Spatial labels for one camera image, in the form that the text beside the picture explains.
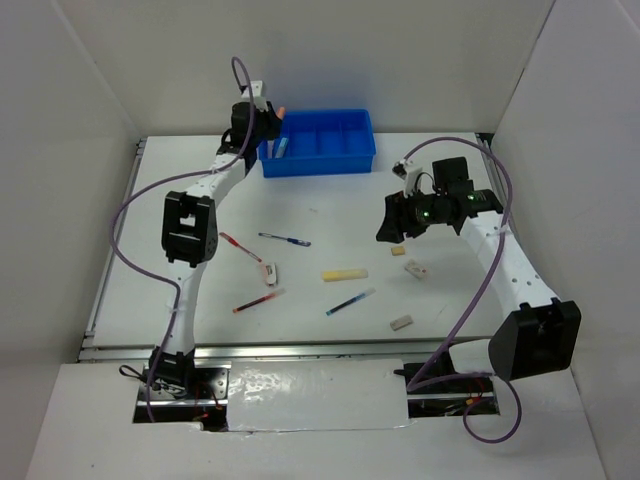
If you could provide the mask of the red pen with clear cap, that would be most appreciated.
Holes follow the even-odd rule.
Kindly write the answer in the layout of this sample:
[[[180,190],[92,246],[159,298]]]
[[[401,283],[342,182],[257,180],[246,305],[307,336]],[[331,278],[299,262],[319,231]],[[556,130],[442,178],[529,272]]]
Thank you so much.
[[[231,237],[230,235],[228,235],[225,232],[220,232],[219,233],[219,237],[221,237],[222,239],[224,239],[226,242],[228,242],[230,245],[232,245],[233,247],[241,250],[242,252],[244,252],[245,254],[247,254],[249,257],[251,257],[253,260],[255,260],[258,263],[262,263],[263,260],[261,257],[259,257],[258,255],[256,255],[255,253],[253,253],[251,250],[249,250],[248,248],[244,247],[243,245],[241,245],[237,240],[235,240],[233,237]]]

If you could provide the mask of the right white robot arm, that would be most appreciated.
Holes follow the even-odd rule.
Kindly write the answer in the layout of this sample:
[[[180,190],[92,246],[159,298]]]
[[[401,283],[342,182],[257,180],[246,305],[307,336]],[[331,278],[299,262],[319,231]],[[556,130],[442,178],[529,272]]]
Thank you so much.
[[[432,169],[425,194],[422,168],[394,165],[404,188],[386,196],[377,241],[400,244],[430,226],[452,227],[476,254],[487,276],[482,285],[494,289],[505,316],[488,344],[493,372],[513,381],[568,368],[581,323],[577,304],[542,280],[509,228],[506,208],[492,190],[474,186],[465,158],[439,160]]]

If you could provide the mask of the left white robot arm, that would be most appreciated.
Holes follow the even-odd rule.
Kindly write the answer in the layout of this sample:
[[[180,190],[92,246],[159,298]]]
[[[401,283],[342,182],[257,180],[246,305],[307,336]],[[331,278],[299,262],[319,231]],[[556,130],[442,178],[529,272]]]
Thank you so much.
[[[161,246],[169,262],[169,279],[179,287],[170,303],[170,324],[152,351],[153,379],[176,399],[196,390],[194,322],[200,283],[219,240],[216,209],[257,160],[257,148],[279,137],[284,118],[268,100],[252,108],[233,105],[231,127],[224,132],[210,170],[184,191],[165,196]]]

